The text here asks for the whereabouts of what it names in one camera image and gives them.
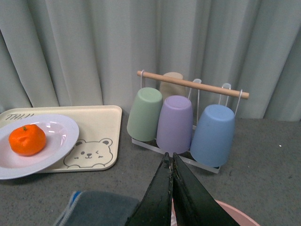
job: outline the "plastic cup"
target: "plastic cup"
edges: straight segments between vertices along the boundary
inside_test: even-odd
[[[132,138],[143,142],[156,138],[162,103],[157,89],[145,87],[138,91],[127,121],[127,132]]]
[[[175,79],[183,79],[183,75],[177,72],[165,73],[163,76],[167,76]],[[165,101],[166,98],[174,95],[186,96],[185,86],[180,86],[164,81],[160,83],[159,91],[162,93],[163,101]]]
[[[157,130],[157,145],[173,153],[189,150],[192,136],[193,110],[191,101],[183,96],[170,96],[162,106]]]
[[[209,105],[203,111],[190,147],[192,157],[206,166],[219,167],[229,157],[235,131],[235,116],[223,105]]]

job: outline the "beige tray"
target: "beige tray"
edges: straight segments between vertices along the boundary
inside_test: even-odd
[[[79,139],[73,149],[41,173],[106,170],[116,162],[122,116],[120,107],[104,105],[11,109],[0,114],[0,128],[40,114],[62,114],[75,120],[79,126]]]

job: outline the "gray curtain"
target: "gray curtain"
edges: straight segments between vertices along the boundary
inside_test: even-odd
[[[250,93],[239,118],[301,119],[300,0],[0,0],[0,31],[0,113],[129,112],[144,69]],[[202,109],[218,100],[200,93]]]

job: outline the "orange fruit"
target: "orange fruit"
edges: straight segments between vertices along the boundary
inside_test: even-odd
[[[45,147],[46,135],[36,124],[31,124],[12,131],[8,141],[15,153],[30,156],[40,152]]]

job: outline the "gray cloth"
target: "gray cloth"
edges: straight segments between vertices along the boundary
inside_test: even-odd
[[[55,226],[124,226],[139,201],[118,194],[74,192]]]

